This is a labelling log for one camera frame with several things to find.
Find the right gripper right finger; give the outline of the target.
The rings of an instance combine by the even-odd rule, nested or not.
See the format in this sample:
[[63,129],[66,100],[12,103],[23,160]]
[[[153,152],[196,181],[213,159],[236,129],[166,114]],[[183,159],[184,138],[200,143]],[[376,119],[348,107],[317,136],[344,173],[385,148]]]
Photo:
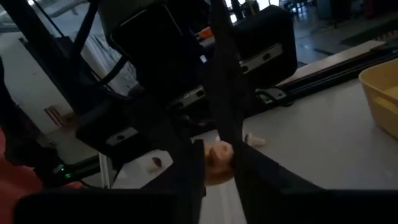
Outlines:
[[247,224],[278,224],[294,211],[296,195],[323,189],[247,144],[233,144],[234,181]]

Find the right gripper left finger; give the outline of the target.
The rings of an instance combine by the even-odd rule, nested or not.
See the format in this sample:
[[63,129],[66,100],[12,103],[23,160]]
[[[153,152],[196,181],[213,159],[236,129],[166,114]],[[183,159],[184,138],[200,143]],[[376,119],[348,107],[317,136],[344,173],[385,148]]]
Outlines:
[[205,188],[205,153],[202,139],[191,143],[183,157],[152,179],[142,190],[156,190],[203,198]]

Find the red and tan toy vegetable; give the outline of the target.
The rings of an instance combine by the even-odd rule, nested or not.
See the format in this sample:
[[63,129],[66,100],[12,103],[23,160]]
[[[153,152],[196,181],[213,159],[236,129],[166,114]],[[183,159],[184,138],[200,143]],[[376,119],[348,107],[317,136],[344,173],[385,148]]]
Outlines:
[[163,167],[163,163],[161,158],[159,157],[151,157],[148,162],[147,162],[147,166],[146,166],[146,171],[151,174],[154,172],[158,172],[160,170],[162,170]]
[[225,141],[204,144],[205,152],[205,185],[223,184],[234,177],[232,160],[233,147]]

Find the cream vegetable piece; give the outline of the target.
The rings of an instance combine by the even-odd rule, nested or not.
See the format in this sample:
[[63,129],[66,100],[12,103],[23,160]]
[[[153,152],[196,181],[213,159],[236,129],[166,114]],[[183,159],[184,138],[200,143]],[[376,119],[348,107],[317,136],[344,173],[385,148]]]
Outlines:
[[258,138],[253,133],[247,133],[244,137],[244,142],[251,147],[262,147],[266,144],[266,140]]

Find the yellow plastic basket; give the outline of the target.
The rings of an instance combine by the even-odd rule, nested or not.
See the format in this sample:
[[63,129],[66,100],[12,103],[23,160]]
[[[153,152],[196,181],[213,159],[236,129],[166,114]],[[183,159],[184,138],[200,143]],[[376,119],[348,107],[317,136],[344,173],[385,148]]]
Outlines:
[[374,122],[398,139],[398,58],[363,70],[358,79]]

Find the red object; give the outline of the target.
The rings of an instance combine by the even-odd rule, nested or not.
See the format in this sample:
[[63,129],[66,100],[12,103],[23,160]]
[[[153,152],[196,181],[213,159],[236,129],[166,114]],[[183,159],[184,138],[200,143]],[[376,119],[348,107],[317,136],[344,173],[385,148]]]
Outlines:
[[13,209],[20,198],[50,188],[19,156],[0,128],[0,224],[12,224]]

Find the white box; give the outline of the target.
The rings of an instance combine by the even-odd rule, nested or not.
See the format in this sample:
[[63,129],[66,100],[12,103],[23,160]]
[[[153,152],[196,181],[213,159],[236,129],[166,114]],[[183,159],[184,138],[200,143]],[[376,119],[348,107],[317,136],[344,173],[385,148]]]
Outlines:
[[22,40],[20,32],[0,34],[0,57],[13,100],[42,133],[74,132],[71,106]]

